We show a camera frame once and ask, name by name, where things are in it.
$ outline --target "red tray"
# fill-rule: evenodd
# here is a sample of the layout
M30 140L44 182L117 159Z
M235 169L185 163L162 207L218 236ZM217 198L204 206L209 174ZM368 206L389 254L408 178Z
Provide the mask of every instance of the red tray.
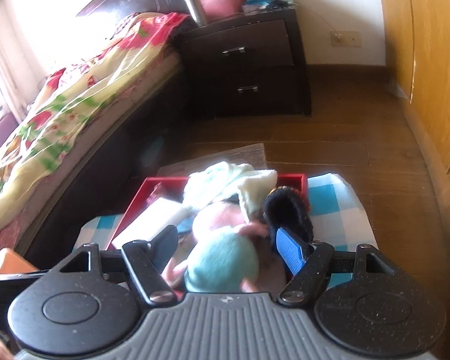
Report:
M187 181L188 177L147 177L125 211L125 215L123 215L123 218L111 239L114 239L123 230L125 230L128 225L130 225L143 212L145 209L145 200L147 200L158 183L163 183L163 186L170 193L182 195ZM277 186L279 187L283 185L296 188L307 196L307 177L305 174L278 175ZM111 244L111 240L106 249L115 249Z

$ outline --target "black fluffy object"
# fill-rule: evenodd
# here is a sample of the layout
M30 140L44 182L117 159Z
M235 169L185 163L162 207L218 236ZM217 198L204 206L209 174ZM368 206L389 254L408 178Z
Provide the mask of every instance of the black fluffy object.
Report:
M300 193L291 187L279 187L267 196L263 217L270 229L270 242L275 247L277 230L287 228L304 242L313 240L313 225L308 208Z

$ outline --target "wall socket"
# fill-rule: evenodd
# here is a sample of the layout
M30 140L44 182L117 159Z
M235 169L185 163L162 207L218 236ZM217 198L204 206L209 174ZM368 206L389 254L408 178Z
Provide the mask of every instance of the wall socket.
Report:
M362 35L358 31L331 31L333 47L362 47Z

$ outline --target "drawer handle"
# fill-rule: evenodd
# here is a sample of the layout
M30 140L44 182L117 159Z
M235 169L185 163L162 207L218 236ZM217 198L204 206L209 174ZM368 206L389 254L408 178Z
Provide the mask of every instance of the drawer handle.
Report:
M234 49L222 51L222 55L229 56L231 54L245 54L245 52L246 52L245 47L236 47Z
M252 86L242 86L242 87L238 88L238 93L240 93L241 95L245 91L258 92L258 86L257 85L252 85Z

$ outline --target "pink basket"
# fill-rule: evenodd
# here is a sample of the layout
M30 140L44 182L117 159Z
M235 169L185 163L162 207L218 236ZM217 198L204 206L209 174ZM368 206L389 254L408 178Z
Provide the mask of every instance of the pink basket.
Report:
M223 19L242 11L242 0L200 0L208 20Z

